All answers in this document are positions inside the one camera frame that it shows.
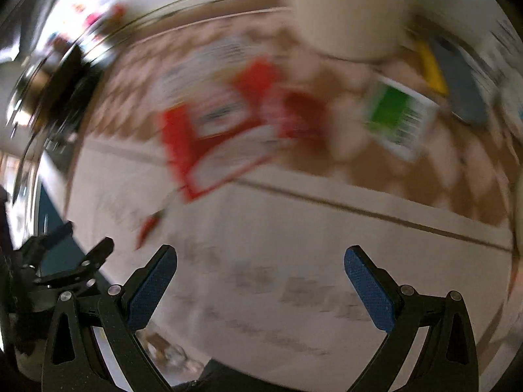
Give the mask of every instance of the yellow object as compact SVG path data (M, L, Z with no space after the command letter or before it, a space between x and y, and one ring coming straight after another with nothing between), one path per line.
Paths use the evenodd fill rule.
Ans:
M423 71L428 86L441 95L448 95L447 84L429 45L425 41L418 40L416 41L416 49L422 58Z

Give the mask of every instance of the red chili pepper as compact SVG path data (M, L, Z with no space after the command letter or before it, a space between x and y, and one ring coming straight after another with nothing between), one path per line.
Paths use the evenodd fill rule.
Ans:
M136 243L136 250L140 249L147 240L147 237L151 234L151 232L156 228L158 223L163 217L163 209L159 210L158 212L153 213L152 215L148 216L147 219L143 222L142 228L140 228L140 233L138 234L138 239Z

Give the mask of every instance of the brown and pink checkered surface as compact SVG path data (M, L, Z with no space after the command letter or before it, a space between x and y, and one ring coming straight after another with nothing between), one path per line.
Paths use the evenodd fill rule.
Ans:
M300 42L292 12L286 9L211 19L128 47L102 85L88 136L122 142L155 138L158 108L147 96L158 75L199 47L237 34L265 46L289 84L325 101L333 120L331 133L347 140L342 161L328 150L295 144L277 154L272 163L447 209L490 225L510 226L518 154L523 153L497 111L489 113L488 129L473 131L441 110L420 156L413 163L404 162L365 128L362 98L377 72L430 97L415 55L404 51L381 65L322 56ZM340 117L345 119L343 131L336 131Z

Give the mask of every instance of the blue gripper pad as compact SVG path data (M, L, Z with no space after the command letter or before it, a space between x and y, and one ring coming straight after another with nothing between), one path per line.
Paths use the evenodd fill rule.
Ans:
M171 282L177 266L176 251L171 248L160 258L149 276L140 285L129 302L127 326L131 331L145 328Z
M354 250L348 248L344 258L345 273L365 305L374 325L389 334L394 328L394 305Z

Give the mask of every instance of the paper towel roll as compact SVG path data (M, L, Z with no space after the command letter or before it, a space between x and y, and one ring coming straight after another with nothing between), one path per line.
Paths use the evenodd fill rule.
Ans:
M411 0L292 0L302 39L317 50L349 60L393 53Z

